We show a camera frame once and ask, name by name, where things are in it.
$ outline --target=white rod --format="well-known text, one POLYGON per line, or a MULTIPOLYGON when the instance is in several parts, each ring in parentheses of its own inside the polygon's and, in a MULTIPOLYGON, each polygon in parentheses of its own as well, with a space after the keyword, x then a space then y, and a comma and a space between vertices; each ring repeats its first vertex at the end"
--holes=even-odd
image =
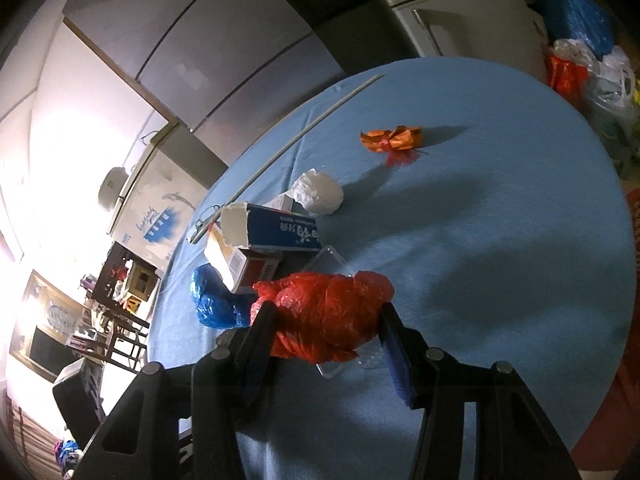
POLYGON ((356 96, 357 94, 359 94, 360 92, 362 92, 367 86, 371 85, 372 83, 376 82, 378 79, 380 79, 384 74, 376 74, 375 76, 373 76, 372 78, 366 80, 363 84, 361 84, 360 86, 358 86, 357 88, 353 89, 351 92, 349 92, 347 95, 345 95, 342 99, 340 99, 338 102, 336 102, 335 104, 333 104, 333 106, 331 106, 330 108, 328 108, 327 110, 325 110, 322 114, 318 115, 318 117, 316 117, 313 121, 311 121, 305 128, 303 128, 296 136, 294 136, 289 142, 287 142, 278 153, 276 153, 275 155, 273 155, 264 165, 263 167, 261 167, 255 174, 254 176, 252 176, 249 180, 247 180, 244 183, 244 186, 242 186, 238 192, 236 192, 229 200, 227 200, 225 202, 225 205, 223 205, 220 209, 218 209, 215 213, 213 213, 213 215, 211 215, 206 222, 204 222, 204 224, 202 225, 202 227, 196 232, 196 234, 193 235, 193 237, 191 238, 190 242, 192 244, 197 244, 200 239, 204 236, 204 233, 206 233, 209 230, 209 227, 211 226, 211 224, 213 224, 213 222, 215 222, 218 217, 220 216, 220 213, 222 213, 222 208, 228 206, 229 204, 235 202, 235 200, 242 195, 242 193, 244 193, 244 191, 255 182, 255 180, 261 176, 261 174, 263 174, 268 167, 270 167, 271 164, 273 164, 276 160, 278 160, 280 158, 280 156, 286 152, 291 146, 293 146, 296 142, 298 142, 305 134, 307 134, 309 131, 311 131, 313 128, 315 128, 316 126, 318 126, 319 123, 321 123, 321 121, 325 120, 331 113, 335 112, 338 108, 340 108, 343 104, 345 104, 345 102, 347 102, 349 99, 351 99, 352 97, 356 96))

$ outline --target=orange bag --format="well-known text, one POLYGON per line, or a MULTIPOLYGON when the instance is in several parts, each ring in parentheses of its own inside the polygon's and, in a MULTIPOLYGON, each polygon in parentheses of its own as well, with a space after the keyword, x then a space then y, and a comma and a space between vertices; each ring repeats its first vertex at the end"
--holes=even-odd
POLYGON ((587 68, 554 54, 545 55, 545 64, 549 86, 575 108, 579 108, 582 101, 582 85, 589 76, 587 68))
POLYGON ((271 355, 311 364, 355 358, 355 349, 378 333, 380 307, 394 295, 391 282, 375 272, 358 272, 353 278, 297 272, 255 283, 254 290, 259 298, 251 308, 251 323, 267 300, 280 314, 271 355))
POLYGON ((420 126, 398 126, 393 131, 371 130, 360 134, 360 142, 370 152, 388 153, 387 166, 405 166, 418 158, 414 148, 421 148, 424 139, 420 126))

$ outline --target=cardboard box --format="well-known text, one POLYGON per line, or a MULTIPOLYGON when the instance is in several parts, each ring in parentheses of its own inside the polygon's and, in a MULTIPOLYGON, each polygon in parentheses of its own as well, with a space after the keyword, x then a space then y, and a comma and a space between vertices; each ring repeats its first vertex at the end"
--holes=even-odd
POLYGON ((297 213, 236 202, 222 209, 220 227, 229 247, 252 250, 319 251, 316 220, 297 213))
POLYGON ((209 228, 204 255, 220 273, 226 288, 236 294, 251 294, 255 282, 271 280, 282 259, 281 252, 257 253, 226 245, 215 223, 209 228))

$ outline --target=screw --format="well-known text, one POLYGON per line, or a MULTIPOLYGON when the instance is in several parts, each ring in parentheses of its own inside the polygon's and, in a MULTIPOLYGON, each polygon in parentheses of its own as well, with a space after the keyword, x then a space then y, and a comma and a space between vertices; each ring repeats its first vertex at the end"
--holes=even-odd
POLYGON ((498 361, 495 364, 495 369, 498 370, 501 374, 510 374, 513 372, 513 365, 508 363, 507 361, 498 361))
POLYGON ((146 364, 144 368, 142 368, 142 373, 146 375, 155 375, 162 369, 162 365, 156 361, 152 361, 149 364, 146 364))
POLYGON ((211 352, 211 357, 213 357, 216 361, 223 361, 227 357, 231 355, 229 348, 224 346, 217 347, 213 352, 211 352))
POLYGON ((427 350, 426 357, 429 361, 442 361, 444 352, 439 348, 429 348, 427 350))

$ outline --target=white crumpled paper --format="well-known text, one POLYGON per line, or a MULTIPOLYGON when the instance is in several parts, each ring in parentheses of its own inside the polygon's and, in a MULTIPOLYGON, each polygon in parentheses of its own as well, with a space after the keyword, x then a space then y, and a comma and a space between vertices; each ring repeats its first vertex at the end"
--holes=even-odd
POLYGON ((316 170, 300 175, 287 194, 306 211, 318 215, 330 215, 340 207, 344 198, 340 184, 316 170))

